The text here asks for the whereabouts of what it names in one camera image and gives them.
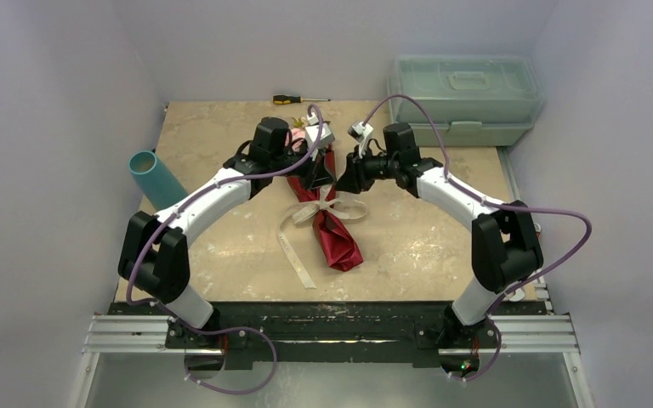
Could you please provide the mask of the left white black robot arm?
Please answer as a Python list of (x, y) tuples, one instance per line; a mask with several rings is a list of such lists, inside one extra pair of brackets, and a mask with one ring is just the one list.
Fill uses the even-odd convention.
[(275, 177), (295, 177), (306, 188), (333, 182), (325, 154), (334, 135), (316, 116), (309, 122), (304, 137), (296, 139), (286, 121), (263, 118), (253, 138), (202, 187), (155, 214), (139, 211), (128, 221), (118, 274), (187, 324), (186, 336), (197, 347), (217, 342), (219, 324), (214, 306), (190, 284), (190, 245)]

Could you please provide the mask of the pink flower bouquet red wrap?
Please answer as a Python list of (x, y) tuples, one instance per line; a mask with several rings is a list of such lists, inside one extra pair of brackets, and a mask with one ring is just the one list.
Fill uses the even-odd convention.
[[(320, 199), (330, 201), (337, 198), (332, 186), (328, 186), (325, 192), (307, 190), (302, 187), (297, 177), (288, 177), (287, 183), (299, 202)], [(328, 267), (346, 272), (363, 263), (356, 240), (334, 213), (319, 209), (310, 221)]]

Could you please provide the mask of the cream printed ribbon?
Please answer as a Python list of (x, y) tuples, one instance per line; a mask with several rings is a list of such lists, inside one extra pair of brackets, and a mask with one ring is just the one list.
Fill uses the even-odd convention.
[[(321, 187), (319, 190), (325, 192), (328, 186)], [(301, 284), (308, 290), (315, 289), (316, 283), (304, 264), (304, 261), (299, 256), (298, 251), (290, 242), (289, 236), (287, 235), (287, 229), (289, 227), (310, 227), (312, 229), (310, 219), (319, 209), (326, 209), (330, 213), (334, 213), (344, 222), (344, 225), (347, 221), (358, 221), (368, 214), (366, 204), (362, 201), (356, 200), (355, 196), (350, 193), (337, 193), (337, 198), (330, 201), (320, 199), (319, 201), (299, 202), (290, 206), (284, 212), (284, 217), (278, 227), (276, 238), (283, 254), (287, 258), (287, 261), (290, 263)]]

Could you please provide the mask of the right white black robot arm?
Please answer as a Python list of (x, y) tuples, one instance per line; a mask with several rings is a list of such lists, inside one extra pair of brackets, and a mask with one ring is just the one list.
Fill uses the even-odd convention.
[(527, 206), (504, 203), (453, 176), (446, 165), (423, 157), (410, 125), (396, 123), (383, 129), (384, 151), (370, 149), (373, 128), (355, 123), (349, 135), (358, 145), (346, 158), (336, 183), (342, 192), (367, 192), (378, 180), (393, 180), (412, 196), (426, 201), (457, 220), (471, 234), (473, 278), (445, 312), (446, 340), (463, 346), (507, 287), (523, 282), (543, 265), (542, 249)]

